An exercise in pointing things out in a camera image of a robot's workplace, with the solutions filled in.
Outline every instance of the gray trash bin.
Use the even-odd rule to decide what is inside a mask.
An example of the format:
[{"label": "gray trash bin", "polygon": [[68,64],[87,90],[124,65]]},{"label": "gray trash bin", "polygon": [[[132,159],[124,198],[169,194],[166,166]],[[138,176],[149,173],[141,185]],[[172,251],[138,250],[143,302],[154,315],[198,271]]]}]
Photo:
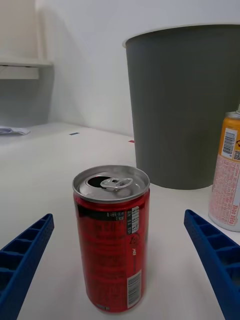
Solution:
[{"label": "gray trash bin", "polygon": [[225,113],[240,100],[240,26],[165,29],[125,46],[137,167],[166,188],[211,185]]}]

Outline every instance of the white table surface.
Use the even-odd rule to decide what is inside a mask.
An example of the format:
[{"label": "white table surface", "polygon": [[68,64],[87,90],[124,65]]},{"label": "white table surface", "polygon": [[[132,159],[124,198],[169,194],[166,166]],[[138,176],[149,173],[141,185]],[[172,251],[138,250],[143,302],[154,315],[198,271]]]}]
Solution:
[{"label": "white table surface", "polygon": [[[186,209],[208,219],[210,187],[185,191],[151,185],[142,302],[116,315],[99,311],[89,301],[72,180],[89,167],[134,166],[129,139],[62,123],[34,127],[27,136],[0,137],[0,248],[47,213],[55,223],[18,320],[224,320],[183,224]],[[221,230],[240,244],[240,233]]]}]

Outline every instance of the aluminum can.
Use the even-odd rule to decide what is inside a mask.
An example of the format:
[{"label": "aluminum can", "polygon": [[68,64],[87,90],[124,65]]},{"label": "aluminum can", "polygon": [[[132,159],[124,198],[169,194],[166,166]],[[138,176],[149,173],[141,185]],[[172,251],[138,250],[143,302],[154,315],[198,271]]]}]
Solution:
[{"label": "aluminum can", "polygon": [[125,165],[103,165],[73,180],[86,293],[101,310],[135,306],[146,282],[149,177]]},{"label": "aluminum can", "polygon": [[209,217],[218,226],[240,231],[240,112],[228,112],[223,121],[209,202]]}]

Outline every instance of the spray can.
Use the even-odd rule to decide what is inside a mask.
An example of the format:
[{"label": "spray can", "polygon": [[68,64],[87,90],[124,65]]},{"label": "spray can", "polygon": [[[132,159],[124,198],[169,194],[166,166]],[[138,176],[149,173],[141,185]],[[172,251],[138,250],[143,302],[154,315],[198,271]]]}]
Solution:
[{"label": "spray can", "polygon": [[209,203],[209,217],[218,226],[240,231],[240,109],[223,121]]}]

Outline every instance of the can opening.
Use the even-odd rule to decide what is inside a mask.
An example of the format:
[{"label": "can opening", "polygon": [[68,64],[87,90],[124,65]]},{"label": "can opening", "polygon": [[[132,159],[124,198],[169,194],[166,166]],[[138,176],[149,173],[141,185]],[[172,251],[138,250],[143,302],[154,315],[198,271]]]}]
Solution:
[{"label": "can opening", "polygon": [[101,182],[110,178],[111,178],[110,176],[103,176],[103,175],[95,176],[89,179],[87,183],[92,187],[105,189],[101,186]]}]

